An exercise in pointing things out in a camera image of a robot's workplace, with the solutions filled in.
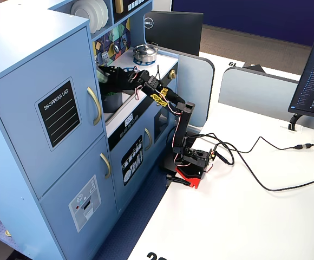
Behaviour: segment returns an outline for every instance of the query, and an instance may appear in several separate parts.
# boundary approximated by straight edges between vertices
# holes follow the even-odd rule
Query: cabinet handle
[[[98,98],[96,94],[92,91],[90,87],[87,87],[87,93],[90,94],[91,98],[93,101],[96,103],[97,109],[98,109],[98,116],[97,118],[93,121],[93,125],[97,125],[99,121],[101,120],[102,112],[101,112],[101,105],[99,104]]]
[[[147,148],[145,148],[145,151],[147,151],[147,150],[149,150],[149,149],[151,148],[151,145],[152,145],[152,138],[151,138],[150,132],[148,131],[147,128],[145,128],[145,132],[147,133],[148,138],[150,139],[150,144],[148,145]]]
[[[110,177],[110,175],[112,175],[112,168],[110,166],[110,163],[108,161],[108,159],[105,157],[104,154],[101,153],[101,158],[103,159],[103,161],[107,164],[108,166],[108,170],[109,170],[109,173],[105,175],[105,178],[108,179]]]

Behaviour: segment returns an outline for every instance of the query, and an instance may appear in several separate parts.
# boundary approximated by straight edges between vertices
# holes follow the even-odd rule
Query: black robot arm
[[[178,94],[167,88],[156,77],[151,76],[147,70],[125,71],[117,67],[100,67],[105,79],[100,81],[102,93],[123,92],[124,90],[143,91],[148,97],[165,107],[178,118],[178,124],[173,137],[173,152],[178,154],[178,162],[188,162],[202,171],[209,163],[210,152],[195,150],[186,146],[186,133],[195,104],[185,102]]]

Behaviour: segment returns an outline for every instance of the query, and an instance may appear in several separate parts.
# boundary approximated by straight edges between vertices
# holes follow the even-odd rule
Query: cubicle divider
[[[289,121],[293,113],[288,107],[297,84],[295,80],[232,67],[223,75],[219,103]],[[303,116],[298,124],[314,129],[314,118]]]

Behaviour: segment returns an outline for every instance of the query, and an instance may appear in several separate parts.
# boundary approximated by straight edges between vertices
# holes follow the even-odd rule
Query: silver pot
[[[157,58],[158,46],[143,44],[133,49],[134,57],[141,62],[153,62]]]

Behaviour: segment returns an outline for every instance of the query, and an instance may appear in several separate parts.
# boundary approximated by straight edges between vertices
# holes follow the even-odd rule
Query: desk
[[[244,151],[260,135],[281,148],[313,143],[314,130],[282,126],[287,122],[218,103],[202,133],[214,132]],[[198,139],[193,148],[206,151],[211,142]],[[243,156],[269,188],[314,180],[314,147],[277,151],[259,142]],[[166,260],[314,259],[314,185],[267,192],[234,157],[233,167],[216,160],[197,190],[172,183],[129,260],[148,259],[150,252]]]

